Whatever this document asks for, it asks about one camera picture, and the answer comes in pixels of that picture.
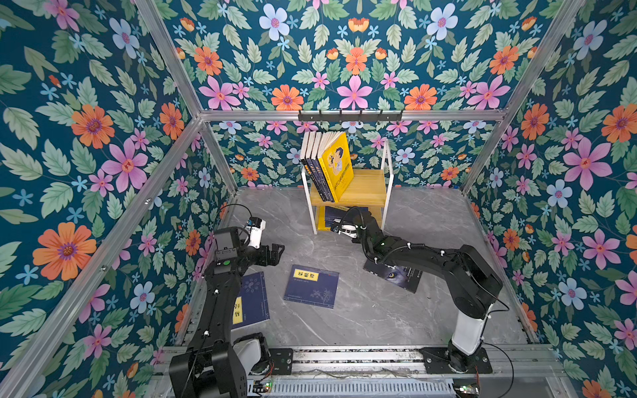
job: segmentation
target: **aluminum frame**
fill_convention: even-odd
[[[0,383],[0,397],[21,398],[26,396],[29,387],[55,355],[68,330],[75,324],[81,310],[93,297],[93,293],[104,279],[106,272],[137,228],[148,209],[148,204],[157,196],[175,170],[175,166],[181,161],[183,153],[199,133],[201,125],[202,122],[199,119],[192,120],[183,130],[182,135],[173,143],[161,163],[132,200],[130,206],[97,248],[88,264],[47,317],[33,342],[4,377]]]
[[[529,67],[524,72],[522,79],[515,86],[513,94],[509,98],[505,108],[505,118],[491,132],[491,135],[487,139],[487,142],[483,145],[478,157],[473,165],[471,165],[471,171],[469,175],[462,183],[460,189],[467,194],[473,184],[475,183],[478,175],[482,172],[482,169],[487,165],[487,162],[491,158],[493,151],[497,148],[500,139],[506,132],[506,129],[511,125],[515,114],[518,109],[524,104],[524,100],[529,95],[531,87],[535,84],[535,81],[540,77],[540,74],[546,67],[549,58],[553,55],[555,48],[562,40],[569,26],[571,25],[577,11],[584,6],[586,0],[564,0],[557,15],[551,22],[547,29],[546,34],[542,38],[538,51],[529,63]]]

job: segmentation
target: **yellow wooden shelf board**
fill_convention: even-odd
[[[354,169],[354,179],[347,187],[338,206],[385,207],[387,189],[385,175],[377,169]],[[312,206],[334,206],[335,203],[324,202],[312,185],[310,190]]]

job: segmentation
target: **gray marble floor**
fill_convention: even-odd
[[[360,245],[343,235],[312,233],[302,190],[242,190],[237,203],[267,221],[262,242],[281,243],[285,253],[276,267],[248,271],[265,272],[271,319],[234,330],[233,339],[263,332],[270,346],[278,346],[447,344],[451,338],[457,309],[444,280],[423,274],[413,294],[363,270]],[[235,225],[245,222],[244,213],[236,208]],[[394,190],[385,232],[435,247],[473,245],[491,263],[458,190]],[[293,264],[340,273],[334,309],[283,300]],[[510,302],[504,290],[500,296]],[[513,311],[493,314],[484,337],[491,343],[526,342]]]

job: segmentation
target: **floral wallpaper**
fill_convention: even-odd
[[[637,392],[634,1],[589,1],[469,193],[540,341],[586,398]]]

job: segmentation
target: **black cable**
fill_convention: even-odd
[[[506,394],[509,394],[509,391],[511,391],[511,388],[513,387],[513,381],[515,380],[515,368],[513,367],[513,361],[511,360],[511,358],[509,357],[509,355],[500,347],[490,344],[490,343],[485,343],[484,341],[482,342],[482,344],[486,344],[488,346],[491,347],[495,347],[498,350],[502,351],[502,353],[505,355],[506,359],[509,360],[509,363],[511,364],[511,384],[509,384],[509,388],[506,389],[506,391],[504,392],[504,394],[498,396],[497,398],[502,398],[504,397]]]

